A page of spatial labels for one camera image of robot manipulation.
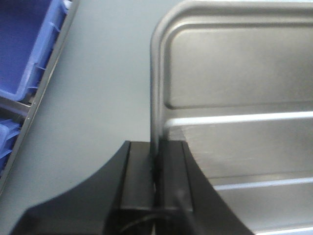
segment stainless steel panel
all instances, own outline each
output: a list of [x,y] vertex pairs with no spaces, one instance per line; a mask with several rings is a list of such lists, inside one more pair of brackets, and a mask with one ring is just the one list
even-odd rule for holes
[[309,1],[185,1],[152,38],[154,153],[160,139],[187,141],[263,235],[313,227],[312,12]]

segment blue storage bin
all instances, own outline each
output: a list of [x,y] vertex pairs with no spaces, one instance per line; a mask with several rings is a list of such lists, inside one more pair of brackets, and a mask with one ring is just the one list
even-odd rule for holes
[[20,132],[20,125],[11,119],[0,118],[0,172],[4,168],[17,135]]
[[0,96],[38,88],[66,14],[63,0],[0,0]]

